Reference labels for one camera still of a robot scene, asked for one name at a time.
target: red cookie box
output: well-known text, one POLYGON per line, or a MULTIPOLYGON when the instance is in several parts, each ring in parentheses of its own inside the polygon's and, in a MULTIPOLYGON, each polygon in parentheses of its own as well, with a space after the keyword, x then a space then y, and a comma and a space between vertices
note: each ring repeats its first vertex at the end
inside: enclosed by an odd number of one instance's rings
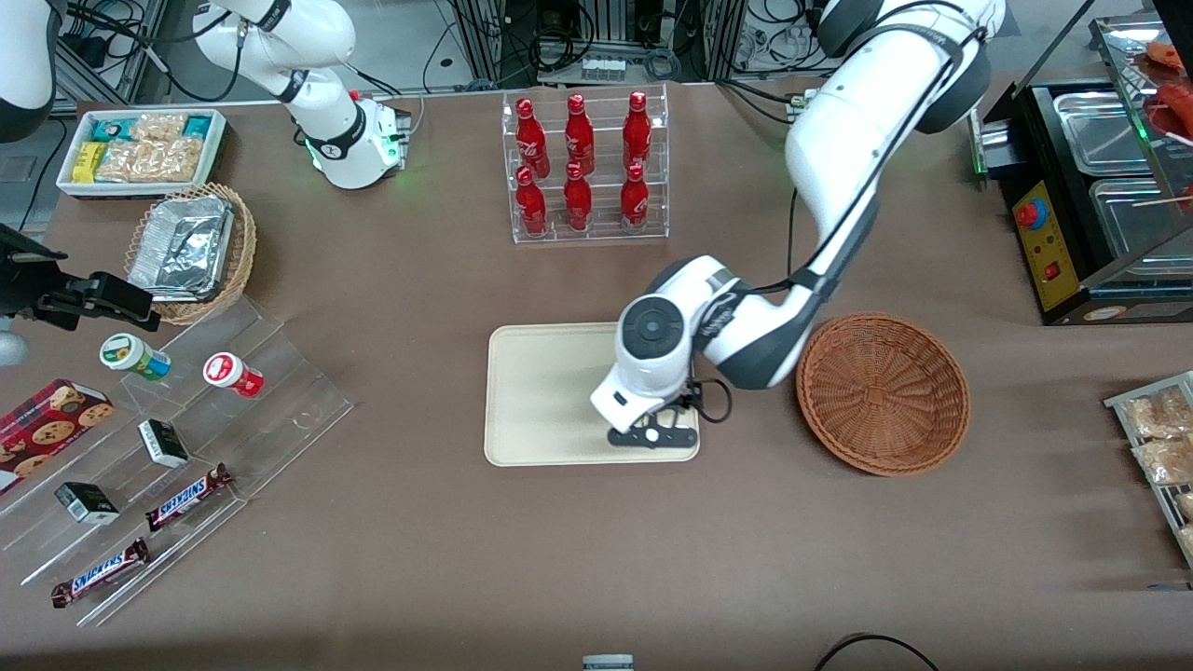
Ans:
POLYGON ((55 380, 0 417, 0 494, 113 412, 104 394, 68 380, 55 380))

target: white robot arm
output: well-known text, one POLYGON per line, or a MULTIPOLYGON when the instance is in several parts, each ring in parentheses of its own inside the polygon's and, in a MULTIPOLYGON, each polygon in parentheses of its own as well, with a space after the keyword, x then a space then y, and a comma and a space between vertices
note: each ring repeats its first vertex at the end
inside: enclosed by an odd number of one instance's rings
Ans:
POLYGON ((353 100, 329 69, 347 63, 356 48, 356 29, 344 7, 333 0, 222 0, 199 6, 192 19, 196 32, 225 10, 229 17, 196 38, 199 49, 285 104, 328 181, 361 189, 402 167, 395 111, 353 100))
POLYGON ((1005 0, 823 0, 817 36, 848 59, 787 133, 786 162, 820 247, 778 306, 712 257, 673 264, 618 321, 616 363, 593 406, 617 432, 682 402, 694 351, 735 387, 766 389, 795 368, 821 306, 873 224, 878 174, 919 128, 935 133, 989 84, 984 42, 1005 0))
POLYGON ((0 18, 0 142, 32 135, 54 106, 54 41, 67 0, 7 0, 0 18))

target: bottle cap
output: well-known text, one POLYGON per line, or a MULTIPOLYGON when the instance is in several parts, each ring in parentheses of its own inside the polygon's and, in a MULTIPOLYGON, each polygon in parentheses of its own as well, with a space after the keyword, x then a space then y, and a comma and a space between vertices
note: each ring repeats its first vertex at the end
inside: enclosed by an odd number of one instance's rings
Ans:
POLYGON ((203 378, 216 387, 231 387, 245 374, 245 362, 231 352, 211 355, 203 364, 203 378))
POLYGON ((99 361, 112 370, 128 370, 146 353, 144 340, 131 333, 117 333, 99 346, 99 361))

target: red button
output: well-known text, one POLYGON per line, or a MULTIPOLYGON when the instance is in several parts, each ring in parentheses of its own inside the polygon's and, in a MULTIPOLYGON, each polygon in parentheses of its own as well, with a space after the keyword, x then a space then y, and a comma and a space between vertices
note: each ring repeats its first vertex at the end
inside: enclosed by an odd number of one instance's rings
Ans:
POLYGON ((1039 209, 1036 208, 1036 204, 1027 203, 1026 205, 1019 208, 1018 211, 1015 211, 1015 223, 1022 226, 1024 228, 1027 228, 1028 226, 1036 223, 1036 220, 1038 220, 1039 216, 1040 211, 1039 209))

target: yellow control panel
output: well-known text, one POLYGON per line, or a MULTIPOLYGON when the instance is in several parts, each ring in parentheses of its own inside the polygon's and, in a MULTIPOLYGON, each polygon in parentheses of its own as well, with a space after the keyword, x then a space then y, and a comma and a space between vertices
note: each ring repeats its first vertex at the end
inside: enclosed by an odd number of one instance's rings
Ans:
POLYGON ((1064 245, 1044 183, 1028 191, 1010 214, 1018 224, 1019 242, 1027 257, 1036 294, 1044 309, 1050 310, 1076 294, 1081 284, 1073 270, 1073 258, 1064 245))

